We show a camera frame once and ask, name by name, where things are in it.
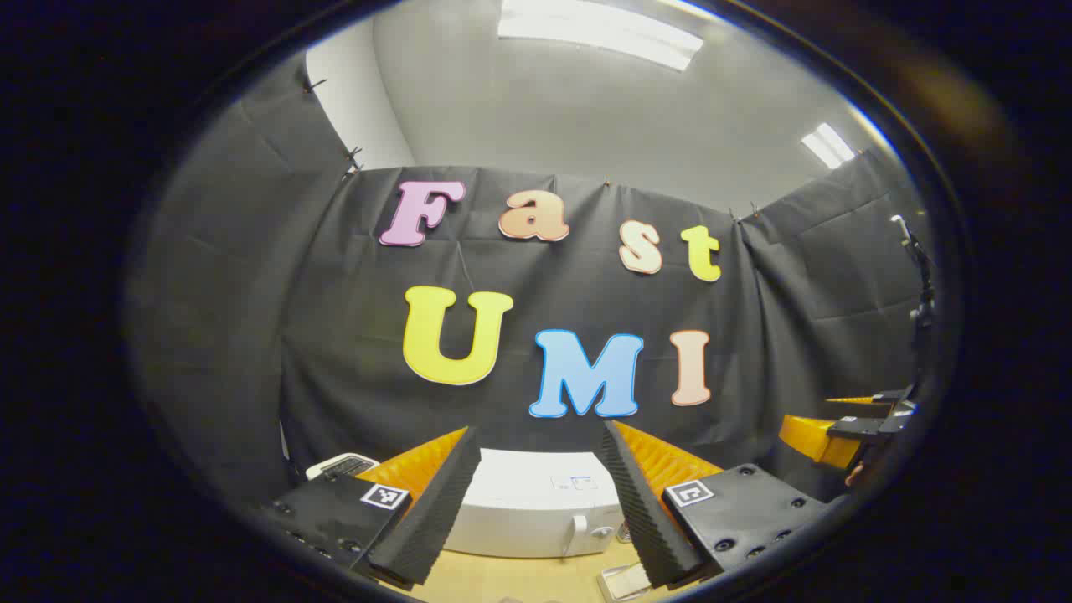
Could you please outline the long ceiling light panel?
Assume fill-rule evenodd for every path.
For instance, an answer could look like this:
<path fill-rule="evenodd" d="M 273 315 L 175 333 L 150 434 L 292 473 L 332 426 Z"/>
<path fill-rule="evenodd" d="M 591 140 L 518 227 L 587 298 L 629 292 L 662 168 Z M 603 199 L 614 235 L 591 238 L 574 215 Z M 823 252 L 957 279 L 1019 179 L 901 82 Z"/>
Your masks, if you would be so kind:
<path fill-rule="evenodd" d="M 684 72 L 704 40 L 672 24 L 589 0 L 502 0 L 500 39 L 539 39 L 616 52 Z"/>

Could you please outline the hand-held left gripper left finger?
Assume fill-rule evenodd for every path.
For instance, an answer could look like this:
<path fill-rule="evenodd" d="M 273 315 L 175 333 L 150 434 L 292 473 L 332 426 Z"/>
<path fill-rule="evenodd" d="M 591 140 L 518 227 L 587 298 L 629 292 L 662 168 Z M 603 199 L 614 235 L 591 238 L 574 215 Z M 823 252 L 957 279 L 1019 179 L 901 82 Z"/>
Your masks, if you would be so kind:
<path fill-rule="evenodd" d="M 425 584 L 480 461 L 470 427 L 360 476 L 329 473 L 260 508 L 260 523 L 329 564 L 394 587 Z"/>

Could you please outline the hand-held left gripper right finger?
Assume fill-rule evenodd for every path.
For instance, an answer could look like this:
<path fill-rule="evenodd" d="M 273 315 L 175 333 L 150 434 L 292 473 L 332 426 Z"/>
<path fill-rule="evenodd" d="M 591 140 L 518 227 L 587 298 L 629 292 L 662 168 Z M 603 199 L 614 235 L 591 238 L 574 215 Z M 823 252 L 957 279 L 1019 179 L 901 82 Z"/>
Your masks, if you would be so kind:
<path fill-rule="evenodd" d="M 777 551 L 828 504 L 755 464 L 721 469 L 619 420 L 602 425 L 601 462 L 653 587 L 713 579 Z"/>

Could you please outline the white toaster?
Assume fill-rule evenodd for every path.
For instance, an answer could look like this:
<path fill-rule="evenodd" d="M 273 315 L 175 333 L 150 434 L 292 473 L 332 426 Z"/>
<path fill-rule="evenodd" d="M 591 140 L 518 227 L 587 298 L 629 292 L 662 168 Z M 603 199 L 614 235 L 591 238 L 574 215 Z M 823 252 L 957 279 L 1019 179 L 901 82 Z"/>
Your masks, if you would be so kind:
<path fill-rule="evenodd" d="M 379 461 L 349 451 L 310 466 L 306 469 L 306 479 L 313 481 L 314 477 L 321 477 L 325 472 L 333 476 L 356 477 L 377 466 L 379 466 Z"/>

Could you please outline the small ceiling light panel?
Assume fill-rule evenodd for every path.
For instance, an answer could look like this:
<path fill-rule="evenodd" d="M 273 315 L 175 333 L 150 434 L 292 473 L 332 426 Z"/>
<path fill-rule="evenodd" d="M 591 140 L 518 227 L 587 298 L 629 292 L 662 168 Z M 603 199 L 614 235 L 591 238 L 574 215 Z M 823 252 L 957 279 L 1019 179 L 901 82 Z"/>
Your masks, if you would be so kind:
<path fill-rule="evenodd" d="M 850 162 L 857 152 L 827 122 L 819 123 L 816 129 L 801 138 L 801 145 L 814 155 L 828 170 L 836 170 Z"/>

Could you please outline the white microwave oven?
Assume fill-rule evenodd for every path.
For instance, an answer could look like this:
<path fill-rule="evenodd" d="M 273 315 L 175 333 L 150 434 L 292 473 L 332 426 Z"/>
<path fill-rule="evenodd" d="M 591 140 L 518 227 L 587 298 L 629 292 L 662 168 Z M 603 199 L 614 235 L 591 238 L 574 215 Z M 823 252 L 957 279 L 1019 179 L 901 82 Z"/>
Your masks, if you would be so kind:
<path fill-rule="evenodd" d="M 482 448 L 444 549 L 552 559 L 601 554 L 624 523 L 616 486 L 590 451 Z"/>

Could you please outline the black backdrop cloth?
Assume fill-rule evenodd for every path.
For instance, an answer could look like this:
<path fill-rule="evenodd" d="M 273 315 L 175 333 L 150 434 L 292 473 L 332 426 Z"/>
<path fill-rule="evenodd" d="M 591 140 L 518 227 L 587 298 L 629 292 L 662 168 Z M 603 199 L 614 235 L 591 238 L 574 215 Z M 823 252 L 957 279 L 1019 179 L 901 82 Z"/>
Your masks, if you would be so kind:
<path fill-rule="evenodd" d="M 919 280 L 899 165 L 866 150 L 741 221 L 674 198 L 489 167 L 346 172 L 306 57 L 221 111 L 142 222 L 131 362 L 162 436 L 214 495 L 281 495 L 345 451 L 390 458 L 470 426 L 486 448 L 600 443 L 627 423 L 705 461 L 833 497 L 777 441 L 827 397 L 899 389 Z"/>

